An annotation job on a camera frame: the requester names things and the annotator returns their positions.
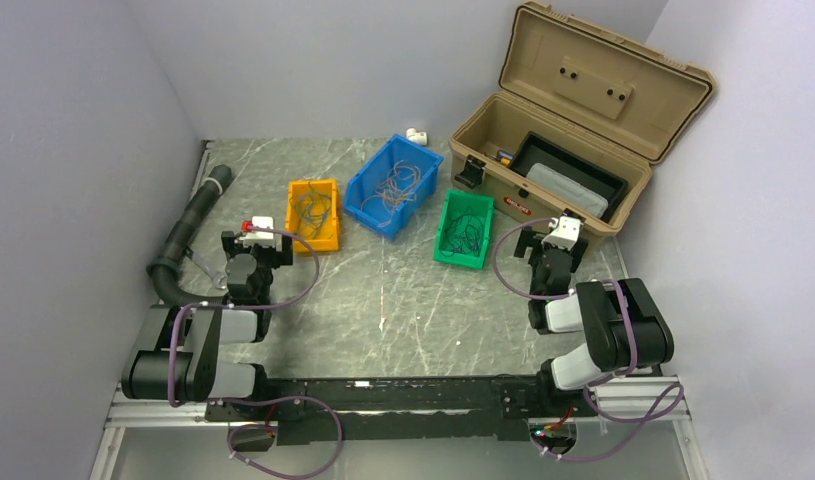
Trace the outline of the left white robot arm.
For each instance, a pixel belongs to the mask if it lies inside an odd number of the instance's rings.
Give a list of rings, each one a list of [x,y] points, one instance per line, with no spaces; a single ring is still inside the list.
[[[219,359],[222,345],[259,343],[272,317],[269,306],[273,271],[293,264],[292,239],[277,245],[265,232],[222,233],[227,257],[227,293],[176,317],[187,304],[153,305],[143,321],[121,376],[128,399],[187,402],[231,398],[231,407],[247,420],[262,417],[270,392],[260,385],[264,367]]]

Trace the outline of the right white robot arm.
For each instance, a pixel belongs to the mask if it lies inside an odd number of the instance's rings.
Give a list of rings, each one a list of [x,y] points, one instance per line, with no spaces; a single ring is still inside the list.
[[[534,401],[547,415],[568,407],[573,391],[657,367],[674,355],[674,337],[641,279],[572,283],[586,246],[575,229],[556,226],[545,235],[526,226],[514,250],[531,269],[526,294],[531,327],[541,335],[584,335],[580,346],[540,367]]]

